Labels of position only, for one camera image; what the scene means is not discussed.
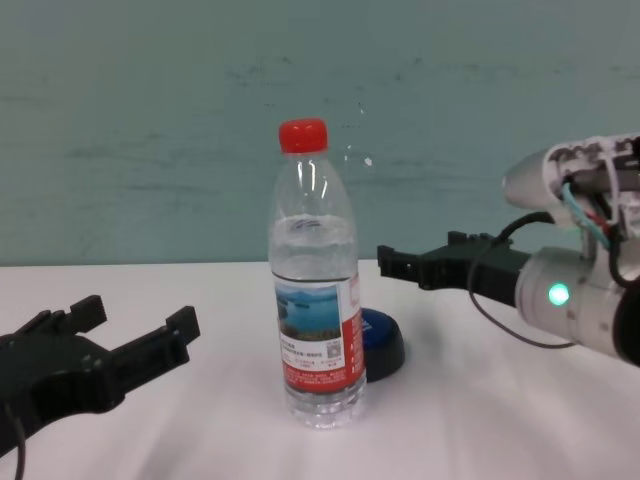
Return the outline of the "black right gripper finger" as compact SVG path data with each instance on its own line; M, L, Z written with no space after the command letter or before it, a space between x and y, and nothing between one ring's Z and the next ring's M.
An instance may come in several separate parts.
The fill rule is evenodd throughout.
M494 237L488 233L464 233L460 231L449 231L447 234L447 244L449 248L470 248L472 250L496 249L506 247L509 249L513 241L510 238Z
M410 282L423 287L422 256L400 252L392 247L377 247L377 264L382 277Z

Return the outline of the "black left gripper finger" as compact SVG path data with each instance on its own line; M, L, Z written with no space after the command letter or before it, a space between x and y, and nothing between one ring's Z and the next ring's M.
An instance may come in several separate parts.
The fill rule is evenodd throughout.
M43 310L18 328L14 334L27 336L72 336L88 333L107 321L102 298L89 295L71 305L68 311Z
M188 363L188 345L200 336L193 306L169 316L165 325L111 351L118 387L124 394Z

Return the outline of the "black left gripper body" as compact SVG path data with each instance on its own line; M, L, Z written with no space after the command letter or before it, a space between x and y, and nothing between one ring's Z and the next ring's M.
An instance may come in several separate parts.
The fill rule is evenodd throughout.
M1 337L1 439L16 441L80 414L106 413L125 398L116 373L125 347L108 350L83 336Z

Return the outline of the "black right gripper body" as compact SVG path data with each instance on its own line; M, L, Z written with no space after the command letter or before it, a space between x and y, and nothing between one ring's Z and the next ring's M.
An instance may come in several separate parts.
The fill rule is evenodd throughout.
M417 283L423 290L467 290L471 267L476 265L473 293L514 307L516 283L530 257L507 244L446 245L419 256Z

